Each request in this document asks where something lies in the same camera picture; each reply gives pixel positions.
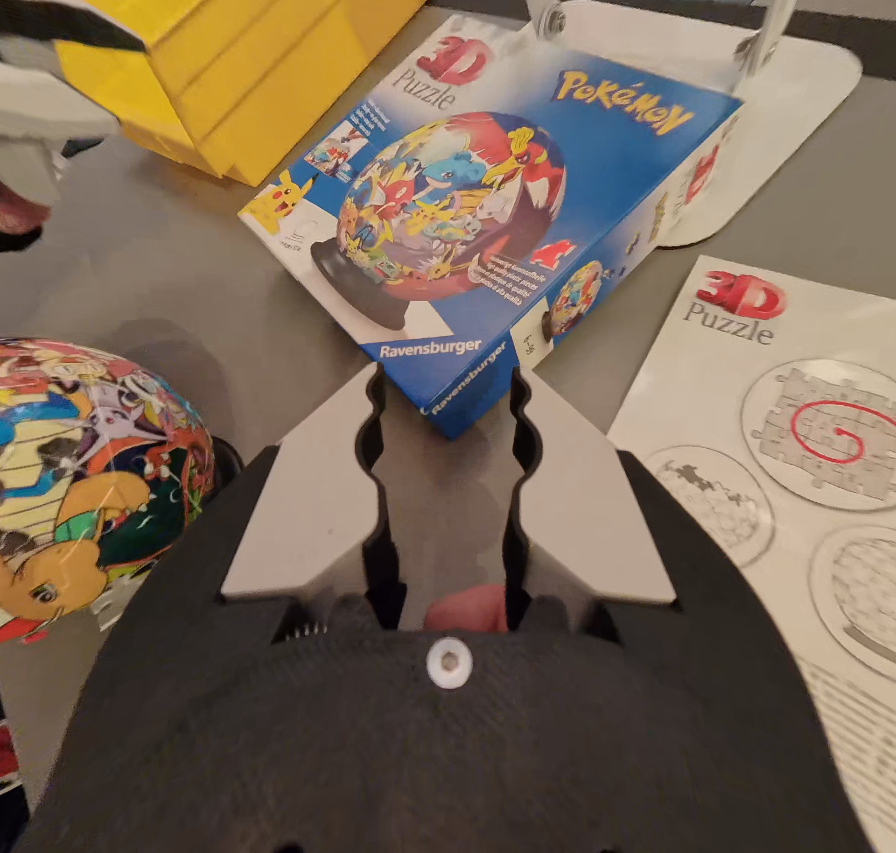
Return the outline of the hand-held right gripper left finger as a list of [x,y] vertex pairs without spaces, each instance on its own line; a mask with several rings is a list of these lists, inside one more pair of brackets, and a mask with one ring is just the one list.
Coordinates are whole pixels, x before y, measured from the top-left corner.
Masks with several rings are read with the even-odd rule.
[[383,483],[385,371],[365,366],[282,437],[220,593],[228,602],[291,599],[315,623],[357,595],[396,630],[401,578]]

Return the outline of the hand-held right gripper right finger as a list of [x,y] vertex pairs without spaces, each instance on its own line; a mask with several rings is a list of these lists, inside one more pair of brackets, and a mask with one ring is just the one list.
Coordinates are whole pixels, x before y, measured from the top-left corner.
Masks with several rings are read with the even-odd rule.
[[673,584],[616,447],[529,368],[512,372],[511,491],[502,542],[507,623],[538,598],[586,627],[599,605],[666,606]]

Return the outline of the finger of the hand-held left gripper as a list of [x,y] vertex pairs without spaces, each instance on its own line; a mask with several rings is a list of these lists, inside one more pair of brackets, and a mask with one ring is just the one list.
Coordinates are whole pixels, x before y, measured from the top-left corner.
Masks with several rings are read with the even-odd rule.
[[1,41],[1,141],[74,157],[117,136],[120,122],[63,75],[52,42]]
[[1,0],[1,34],[37,42],[146,51],[138,34],[83,0]]

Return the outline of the black round ball stand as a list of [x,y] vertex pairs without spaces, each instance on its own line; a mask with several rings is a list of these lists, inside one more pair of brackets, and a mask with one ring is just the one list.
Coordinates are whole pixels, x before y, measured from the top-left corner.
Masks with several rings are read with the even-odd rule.
[[245,469],[241,455],[232,444],[216,435],[210,440],[214,469],[209,500],[223,492]]

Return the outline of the colourful puzzle ball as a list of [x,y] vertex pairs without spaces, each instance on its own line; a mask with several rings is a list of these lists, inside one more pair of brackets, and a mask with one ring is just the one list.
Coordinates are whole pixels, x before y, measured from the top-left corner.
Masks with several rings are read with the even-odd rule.
[[1,640],[89,610],[106,631],[216,487],[213,440],[157,374],[42,338],[1,341]]

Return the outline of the blue puzzle box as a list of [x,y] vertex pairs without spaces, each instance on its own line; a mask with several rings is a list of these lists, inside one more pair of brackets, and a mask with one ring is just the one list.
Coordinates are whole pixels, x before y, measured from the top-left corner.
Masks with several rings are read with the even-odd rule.
[[456,15],[238,216],[454,439],[661,244],[741,107]]

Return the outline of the person's left hand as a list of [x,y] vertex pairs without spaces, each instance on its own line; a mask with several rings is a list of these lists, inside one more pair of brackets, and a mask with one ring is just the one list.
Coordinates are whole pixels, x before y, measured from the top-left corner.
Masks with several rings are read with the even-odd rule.
[[52,214],[50,207],[32,202],[1,183],[1,233],[23,236],[39,231]]

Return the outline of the white instruction leaflet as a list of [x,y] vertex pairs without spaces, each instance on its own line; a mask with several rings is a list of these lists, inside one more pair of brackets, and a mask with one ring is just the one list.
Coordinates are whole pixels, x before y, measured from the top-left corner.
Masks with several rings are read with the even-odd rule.
[[700,256],[609,438],[750,581],[894,851],[894,300]]

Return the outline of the yellow plastic bin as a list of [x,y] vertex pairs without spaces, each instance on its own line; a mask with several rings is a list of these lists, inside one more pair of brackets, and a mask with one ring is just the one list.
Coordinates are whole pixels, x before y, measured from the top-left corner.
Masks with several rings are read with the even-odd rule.
[[427,0],[82,0],[144,52],[61,42],[136,145],[258,186]]

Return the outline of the white rounded plate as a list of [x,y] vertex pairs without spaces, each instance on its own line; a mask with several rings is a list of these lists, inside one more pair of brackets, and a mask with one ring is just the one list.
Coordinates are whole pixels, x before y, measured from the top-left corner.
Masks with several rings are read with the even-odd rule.
[[785,36],[757,75],[738,80],[735,49],[751,32],[595,0],[561,2],[568,49],[728,93],[743,101],[694,201],[658,245],[678,248],[721,231],[853,92],[861,63],[833,44]]

